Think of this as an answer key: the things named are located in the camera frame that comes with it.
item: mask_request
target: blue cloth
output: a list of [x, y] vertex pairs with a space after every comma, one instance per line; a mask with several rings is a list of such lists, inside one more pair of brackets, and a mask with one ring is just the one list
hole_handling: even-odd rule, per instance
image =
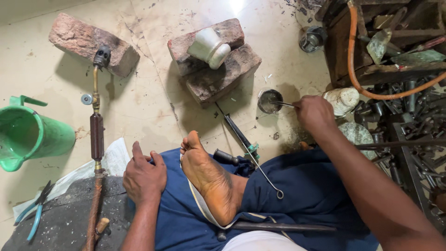
[[[157, 218], [155, 249], [176, 251], [219, 251], [231, 238], [245, 230], [226, 230], [227, 240], [219, 242], [220, 230], [202, 213], [180, 167], [179, 148], [161, 153], [167, 166], [167, 184], [161, 196]], [[224, 165], [228, 172], [249, 175], [249, 161], [239, 157], [240, 165]], [[249, 178], [240, 217], [253, 222], [317, 224], [334, 226], [336, 233], [286, 234], [308, 251], [375, 251], [378, 242], [354, 208], [333, 165], [320, 149], [275, 157], [262, 166], [276, 191], [259, 170]]]

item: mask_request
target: green jug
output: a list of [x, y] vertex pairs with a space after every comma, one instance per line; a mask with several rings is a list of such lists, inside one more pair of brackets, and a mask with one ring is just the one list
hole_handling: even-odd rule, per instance
[[66, 123], [39, 115], [24, 103], [47, 106], [36, 99], [11, 96], [0, 109], [0, 166], [17, 171], [28, 159], [58, 156], [74, 145], [75, 134]]

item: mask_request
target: hand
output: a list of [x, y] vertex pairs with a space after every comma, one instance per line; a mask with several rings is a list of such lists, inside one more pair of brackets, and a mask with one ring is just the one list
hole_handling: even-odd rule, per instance
[[338, 128], [331, 104], [320, 96], [305, 95], [294, 102], [297, 119], [313, 137]]
[[[127, 164], [122, 185], [136, 206], [161, 196], [166, 187], [167, 169], [164, 160], [155, 151], [150, 156], [142, 154], [139, 142], [133, 144], [133, 158]], [[153, 158], [155, 165], [149, 163]]]

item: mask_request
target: bare foot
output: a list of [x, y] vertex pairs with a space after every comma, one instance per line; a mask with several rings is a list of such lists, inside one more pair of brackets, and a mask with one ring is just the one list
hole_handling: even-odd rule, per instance
[[300, 142], [299, 142], [299, 145], [301, 146], [301, 151], [313, 150], [313, 149], [314, 149], [314, 147], [309, 146], [309, 145], [307, 144], [307, 142], [304, 142], [304, 141], [300, 141]]
[[247, 178], [227, 172], [204, 150], [198, 133], [191, 131], [181, 143], [183, 171], [203, 196], [221, 226], [234, 219], [242, 204]]

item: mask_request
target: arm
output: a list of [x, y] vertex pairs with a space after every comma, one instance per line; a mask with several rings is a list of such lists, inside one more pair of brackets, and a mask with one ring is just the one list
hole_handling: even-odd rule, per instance
[[[124, 172], [123, 186], [136, 204], [136, 213], [122, 244], [121, 251], [155, 250], [155, 228], [161, 193], [167, 181], [167, 171], [161, 155], [142, 154], [138, 141], [133, 144], [133, 158]], [[149, 161], [153, 158], [155, 166]]]
[[304, 96], [294, 105], [299, 121], [336, 167], [384, 250], [446, 250], [441, 235], [413, 201], [344, 137], [328, 101]]

